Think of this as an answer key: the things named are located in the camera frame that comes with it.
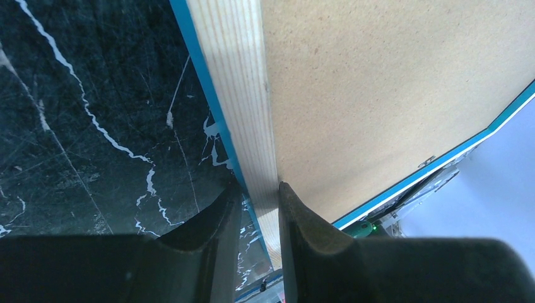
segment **particleboard panel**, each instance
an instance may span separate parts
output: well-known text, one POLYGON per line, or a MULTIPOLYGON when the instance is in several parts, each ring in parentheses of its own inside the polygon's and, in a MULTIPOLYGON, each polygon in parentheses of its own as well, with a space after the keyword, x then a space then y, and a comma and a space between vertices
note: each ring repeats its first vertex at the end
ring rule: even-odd
POLYGON ((278 179, 259 0, 188 0, 273 268, 281 267, 278 179))
POLYGON ((262 2, 279 176, 333 222, 535 78, 534 1, 262 2))

